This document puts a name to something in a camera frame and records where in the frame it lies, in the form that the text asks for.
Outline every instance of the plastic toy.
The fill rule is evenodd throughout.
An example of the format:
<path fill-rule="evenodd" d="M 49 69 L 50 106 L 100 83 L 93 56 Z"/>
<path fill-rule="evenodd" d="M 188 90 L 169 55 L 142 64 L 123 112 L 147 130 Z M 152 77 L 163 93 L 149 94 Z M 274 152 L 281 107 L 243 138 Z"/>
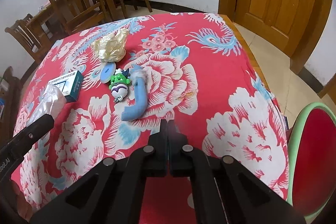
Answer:
<path fill-rule="evenodd" d="M 108 62 L 106 63 L 105 67 L 102 69 L 100 73 L 100 82 L 108 83 L 111 80 L 111 77 L 114 75 L 116 71 L 116 64 L 115 62 Z"/>
<path fill-rule="evenodd" d="M 121 102 L 128 93 L 127 85 L 131 82 L 131 80 L 127 78 L 128 75 L 129 69 L 117 69 L 114 75 L 111 76 L 111 85 L 109 86 L 109 89 L 111 90 L 112 96 L 115 98 L 115 103 Z"/>
<path fill-rule="evenodd" d="M 134 65 L 130 74 L 134 86 L 135 105 L 125 107 L 121 114 L 122 121 L 132 121 L 140 118 L 147 108 L 146 73 L 142 67 Z"/>

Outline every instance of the red floral tablecloth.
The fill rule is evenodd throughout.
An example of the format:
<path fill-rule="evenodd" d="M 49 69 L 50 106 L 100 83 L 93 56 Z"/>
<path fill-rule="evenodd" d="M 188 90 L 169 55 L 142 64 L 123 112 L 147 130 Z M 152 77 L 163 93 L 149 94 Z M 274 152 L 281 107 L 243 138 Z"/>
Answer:
<path fill-rule="evenodd" d="M 147 73 L 148 108 L 122 122 L 134 90 L 115 104 L 104 67 L 90 44 L 127 27 L 127 54 L 117 64 Z M 174 119 L 189 143 L 207 155 L 232 155 L 286 199 L 288 153 L 284 123 L 274 96 L 262 85 L 241 45 L 214 14 L 173 13 L 120 20 L 57 41 L 30 82 L 15 133 L 41 101 L 47 82 L 72 70 L 84 76 L 77 102 L 65 105 L 53 130 L 25 155 L 13 175 L 39 209 L 105 157 L 122 159 L 147 144 L 160 120 Z M 187 178 L 147 180 L 140 223 L 195 222 Z"/>

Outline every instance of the blue foam disc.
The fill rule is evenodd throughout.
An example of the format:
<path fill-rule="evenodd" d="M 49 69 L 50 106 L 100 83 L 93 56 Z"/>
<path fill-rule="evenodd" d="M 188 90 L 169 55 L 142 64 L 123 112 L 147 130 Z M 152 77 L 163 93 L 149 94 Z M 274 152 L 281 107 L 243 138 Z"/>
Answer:
<path fill-rule="evenodd" d="M 102 69 L 100 73 L 100 82 L 107 83 L 111 80 L 111 76 L 114 75 L 116 71 L 115 62 L 106 63 L 105 67 Z"/>

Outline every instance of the crumpled gold foil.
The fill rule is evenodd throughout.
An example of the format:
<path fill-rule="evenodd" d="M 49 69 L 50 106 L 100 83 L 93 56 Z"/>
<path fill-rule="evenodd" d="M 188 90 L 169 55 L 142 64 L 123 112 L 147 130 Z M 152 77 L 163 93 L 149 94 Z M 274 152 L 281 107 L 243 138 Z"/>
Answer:
<path fill-rule="evenodd" d="M 116 34 L 109 33 L 92 42 L 91 47 L 101 62 L 119 62 L 126 55 L 125 44 L 129 34 L 126 28 L 119 29 Z"/>

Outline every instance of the red chair back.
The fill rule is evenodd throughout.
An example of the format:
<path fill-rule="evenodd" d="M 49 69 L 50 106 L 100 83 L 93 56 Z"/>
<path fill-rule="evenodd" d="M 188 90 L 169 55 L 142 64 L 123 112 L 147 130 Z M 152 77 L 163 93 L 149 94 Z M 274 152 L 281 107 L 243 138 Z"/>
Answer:
<path fill-rule="evenodd" d="M 304 125 L 296 159 L 294 208 L 305 216 L 316 212 L 332 194 L 335 182 L 336 127 L 328 113 L 314 109 Z"/>

